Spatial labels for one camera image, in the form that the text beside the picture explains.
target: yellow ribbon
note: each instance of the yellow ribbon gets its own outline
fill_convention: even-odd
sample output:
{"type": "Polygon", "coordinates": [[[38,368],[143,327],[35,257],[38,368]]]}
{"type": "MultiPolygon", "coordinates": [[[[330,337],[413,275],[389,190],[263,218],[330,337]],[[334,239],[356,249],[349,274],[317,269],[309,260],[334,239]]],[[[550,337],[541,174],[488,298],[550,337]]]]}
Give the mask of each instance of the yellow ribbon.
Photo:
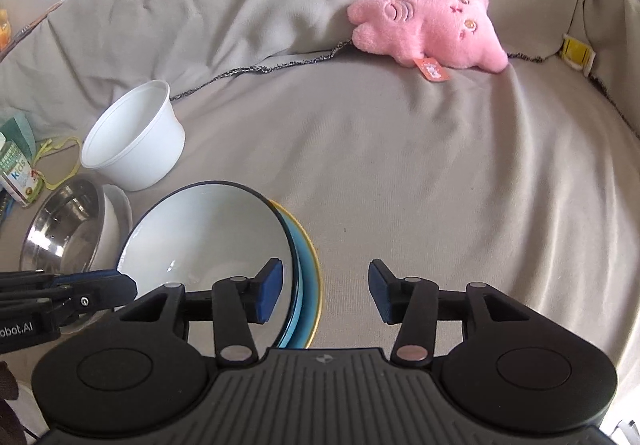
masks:
{"type": "Polygon", "coordinates": [[[68,180],[69,178],[75,176],[78,173],[78,170],[80,169],[80,152],[82,151],[82,142],[80,141],[79,138],[77,138],[75,136],[69,136],[68,138],[65,138],[62,142],[60,142],[59,144],[54,144],[53,140],[51,138],[49,138],[48,140],[44,141],[40,145],[40,148],[38,149],[38,152],[36,153],[36,156],[33,158],[33,166],[35,167],[35,165],[37,164],[38,160],[44,158],[45,156],[48,156],[49,153],[51,153],[51,151],[59,151],[60,149],[64,148],[66,143],[69,142],[69,141],[72,141],[74,144],[78,145],[78,159],[76,160],[76,164],[74,165],[74,168],[71,170],[71,172],[69,174],[67,174],[62,180],[60,180],[57,183],[49,183],[49,181],[47,181],[47,179],[44,177],[44,174],[41,173],[41,171],[39,171],[37,169],[34,169],[36,171],[36,173],[38,173],[38,175],[44,181],[44,186],[49,190],[57,189],[60,185],[62,185],[63,182],[65,182],[66,180],[68,180]]]}

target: plush toy head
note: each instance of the plush toy head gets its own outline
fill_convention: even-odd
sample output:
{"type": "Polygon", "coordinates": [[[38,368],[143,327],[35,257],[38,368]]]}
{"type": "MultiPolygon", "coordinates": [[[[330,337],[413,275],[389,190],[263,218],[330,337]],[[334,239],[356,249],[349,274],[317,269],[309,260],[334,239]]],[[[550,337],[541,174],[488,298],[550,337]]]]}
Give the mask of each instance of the plush toy head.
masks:
{"type": "Polygon", "coordinates": [[[443,66],[498,73],[509,63],[486,14],[489,0],[359,0],[347,9],[353,43],[402,66],[434,57],[443,66]]]}

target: white plastic bowl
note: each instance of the white plastic bowl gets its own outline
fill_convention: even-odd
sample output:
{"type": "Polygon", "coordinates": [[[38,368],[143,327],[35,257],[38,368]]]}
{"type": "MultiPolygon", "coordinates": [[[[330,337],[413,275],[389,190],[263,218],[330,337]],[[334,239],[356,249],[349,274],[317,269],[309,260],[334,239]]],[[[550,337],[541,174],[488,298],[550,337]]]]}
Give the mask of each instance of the white plastic bowl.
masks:
{"type": "Polygon", "coordinates": [[[91,128],[81,162],[124,190],[151,187],[173,168],[184,129],[169,101],[169,85],[153,80],[111,104],[91,128]]]}
{"type": "MultiPolygon", "coordinates": [[[[289,228],[257,192],[229,182],[196,183],[177,190],[135,226],[118,271],[136,281],[141,297],[165,282],[202,291],[227,277],[254,277],[272,257],[282,261],[282,290],[269,321],[250,326],[258,353],[263,354],[270,346],[286,346],[300,316],[302,283],[289,228]]],[[[190,326],[188,342],[212,356],[211,322],[190,326]]]]}

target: orange tag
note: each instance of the orange tag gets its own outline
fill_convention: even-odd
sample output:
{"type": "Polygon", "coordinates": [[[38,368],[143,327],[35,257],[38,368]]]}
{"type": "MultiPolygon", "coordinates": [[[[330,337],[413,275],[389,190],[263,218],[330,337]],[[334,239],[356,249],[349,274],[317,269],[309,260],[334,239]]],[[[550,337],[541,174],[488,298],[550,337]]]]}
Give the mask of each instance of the orange tag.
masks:
{"type": "Polygon", "coordinates": [[[427,57],[426,59],[414,59],[415,65],[420,68],[422,74],[428,81],[444,82],[451,79],[447,70],[444,69],[436,59],[427,57]]]}

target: white plastic container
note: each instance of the white plastic container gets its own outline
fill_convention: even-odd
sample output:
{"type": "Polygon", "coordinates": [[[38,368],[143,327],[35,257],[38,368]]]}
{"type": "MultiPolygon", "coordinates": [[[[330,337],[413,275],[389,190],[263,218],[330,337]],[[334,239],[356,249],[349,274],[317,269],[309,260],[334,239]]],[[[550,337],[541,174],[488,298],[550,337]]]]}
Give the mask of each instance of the white plastic container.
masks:
{"type": "Polygon", "coordinates": [[[173,168],[184,129],[169,101],[169,85],[153,80],[113,103],[91,128],[81,162],[128,191],[151,187],[173,168]]]}

